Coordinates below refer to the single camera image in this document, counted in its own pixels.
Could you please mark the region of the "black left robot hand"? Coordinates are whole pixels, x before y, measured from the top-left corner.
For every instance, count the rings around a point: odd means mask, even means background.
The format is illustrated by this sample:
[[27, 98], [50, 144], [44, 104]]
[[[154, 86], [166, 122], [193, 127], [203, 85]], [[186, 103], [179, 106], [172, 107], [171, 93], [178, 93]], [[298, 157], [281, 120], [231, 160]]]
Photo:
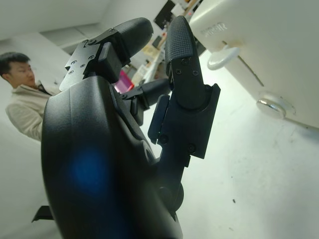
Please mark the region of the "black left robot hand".
[[177, 210], [192, 156], [204, 158], [218, 85], [203, 81], [183, 16], [165, 43], [167, 78], [120, 94], [121, 69], [153, 34], [143, 17], [78, 44], [41, 140], [49, 207], [65, 239], [180, 239]]

